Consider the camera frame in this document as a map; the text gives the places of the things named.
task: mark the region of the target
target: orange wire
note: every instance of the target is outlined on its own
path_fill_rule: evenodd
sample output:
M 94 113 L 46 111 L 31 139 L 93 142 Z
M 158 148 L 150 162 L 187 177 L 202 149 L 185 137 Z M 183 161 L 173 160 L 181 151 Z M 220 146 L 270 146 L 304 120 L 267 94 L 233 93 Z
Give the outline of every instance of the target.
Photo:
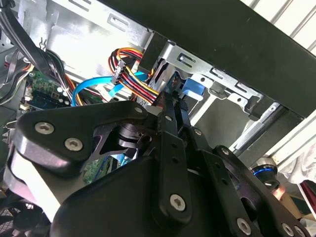
M 69 82 L 70 86 L 72 87 L 72 90 L 75 89 L 75 84 L 73 83 L 73 81 L 69 78 L 69 76 L 67 74 L 65 74 L 67 81 Z M 80 97 L 78 96 L 78 94 L 76 95 L 76 98 L 78 99 L 80 105 L 83 105 L 82 100 L 80 99 Z
M 125 88 L 127 88 L 128 90 L 130 90 L 132 93 L 134 93 L 135 95 L 139 96 L 140 98 L 142 98 L 143 100 L 145 100 L 146 102 L 152 104 L 152 102 L 150 102 L 149 100 L 147 100 L 144 96 L 140 95 L 139 93 L 137 93 L 136 91 L 134 91 L 132 88 L 130 88 L 128 85 L 124 84 L 121 80 L 118 80 L 119 83 L 122 84 L 122 86 L 124 86 Z

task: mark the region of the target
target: black wire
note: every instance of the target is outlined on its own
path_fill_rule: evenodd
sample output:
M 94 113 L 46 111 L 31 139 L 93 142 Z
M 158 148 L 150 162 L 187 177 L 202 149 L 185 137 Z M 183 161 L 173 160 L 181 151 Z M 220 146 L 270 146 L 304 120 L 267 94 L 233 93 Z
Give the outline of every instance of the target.
M 44 75 L 50 76 L 51 71 L 43 56 L 43 51 L 36 47 L 32 39 L 17 21 L 10 6 L 1 8 L 0 28 L 4 34 L 13 42 L 19 51 Z
M 138 84 L 138 82 L 136 82 L 135 80 L 134 80 L 134 78 L 129 74 L 129 72 L 128 72 L 128 70 L 127 69 L 123 69 L 123 72 L 128 76 L 128 78 L 130 79 L 130 80 L 132 80 L 134 83 L 136 83 L 136 84 Z M 144 86 L 141 86 L 141 85 L 139 85 L 141 88 L 143 88 L 147 93 L 149 93 L 150 95 L 152 95 L 152 96 L 156 96 L 154 93 L 152 93 L 150 90 L 148 90 L 146 87 L 144 87 Z
M 3 101 L 5 101 L 6 99 L 10 98 L 10 96 L 12 96 L 12 94 L 14 93 L 14 90 L 18 84 L 18 80 L 19 78 L 26 72 L 22 72 L 22 71 L 19 71 L 19 72 L 16 72 L 13 76 L 13 83 L 11 85 L 11 88 L 10 90 L 6 93 L 5 96 L 3 96 L 1 99 L 0 99 L 0 103 L 2 103 Z
M 112 66 L 114 69 L 116 68 L 114 62 L 116 62 L 116 64 L 119 63 L 118 59 L 116 58 L 116 55 L 117 55 L 117 53 L 118 53 L 118 50 L 119 50 L 119 49 L 114 50 L 114 51 L 111 53 L 111 55 L 110 55 L 110 63 L 111 63 L 111 66 Z M 122 53 L 128 54 L 129 56 L 134 57 L 134 58 L 140 60 L 140 58 L 139 58 L 138 56 L 136 56 L 136 55 L 134 55 L 134 54 L 132 54 L 132 53 L 130 53 L 130 52 L 122 51 Z M 131 81 L 134 82 L 135 84 L 138 84 L 138 82 L 136 82 L 136 81 L 130 76 L 130 74 L 129 74 L 129 72 L 127 71 L 126 68 L 123 69 L 123 72 L 127 75 L 127 77 L 128 77 L 129 80 L 131 80 Z M 120 76 L 119 79 L 122 80 L 123 82 L 127 83 L 130 87 L 132 87 L 135 91 L 137 91 L 138 93 L 140 93 L 140 94 L 141 94 L 142 96 L 144 96 L 146 99 L 148 99 L 149 101 L 152 101 L 151 98 L 149 98 L 146 94 L 144 94 L 144 93 L 143 93 L 142 91 L 140 91 L 138 88 L 136 88 L 135 86 L 133 86 L 133 84 L 131 84 L 131 83 L 130 83 L 128 80 L 126 80 L 123 76 Z M 153 93 L 152 93 L 150 90 L 148 90 L 147 88 L 145 88 L 145 87 L 143 87 L 143 86 L 141 86 L 141 85 L 139 85 L 139 86 L 142 87 L 143 90 L 146 91 L 148 94 L 150 94 L 150 95 L 152 95 L 152 96 L 156 96 L 155 94 L 153 94 Z
M 6 75 L 6 79 L 3 84 L 9 83 L 14 76 L 14 72 L 16 69 L 16 65 L 18 63 L 18 55 L 19 55 L 19 50 L 15 50 L 10 61 L 9 69 L 8 69 L 8 74 Z

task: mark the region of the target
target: screw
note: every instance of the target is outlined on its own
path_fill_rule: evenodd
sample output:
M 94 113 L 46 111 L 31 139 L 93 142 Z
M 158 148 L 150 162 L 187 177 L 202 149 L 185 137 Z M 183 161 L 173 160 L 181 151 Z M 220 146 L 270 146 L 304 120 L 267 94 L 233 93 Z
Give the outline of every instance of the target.
M 186 203 L 184 202 L 183 198 L 177 194 L 172 194 L 170 196 L 170 204 L 177 211 L 184 211 L 184 209 L 186 208 Z
M 79 139 L 71 137 L 65 141 L 65 147 L 70 151 L 78 152 L 83 148 L 83 144 Z
M 198 130 L 197 128 L 194 129 L 194 132 L 196 132 L 197 135 L 201 136 L 202 132 L 200 130 Z
M 47 122 L 38 122 L 35 124 L 35 131 L 40 134 L 51 134 L 55 130 L 54 126 Z
M 249 224 L 242 218 L 237 219 L 239 229 L 247 236 L 251 235 L 251 228 Z
M 227 149 L 224 147 L 222 147 L 222 152 L 227 156 L 229 155 L 229 151 L 227 151 Z
M 294 228 L 300 234 L 301 237 L 305 237 L 304 232 L 298 226 L 294 226 Z
M 138 107 L 135 107 L 134 110 L 136 110 L 136 111 L 139 112 L 139 113 L 142 113 L 142 112 L 143 112 L 143 110 L 142 110 L 141 108 L 138 108 Z
M 292 229 L 285 223 L 282 223 L 282 227 L 284 229 L 284 231 L 289 235 L 289 236 L 294 236 L 294 233 L 292 231 Z
M 169 121 L 172 121 L 172 118 L 169 117 L 168 115 L 166 115 L 165 118 L 166 118 L 167 120 L 169 120 Z
M 276 108 L 276 106 L 271 106 L 270 107 L 270 111 L 274 111 L 274 110 L 276 110 L 277 108 Z

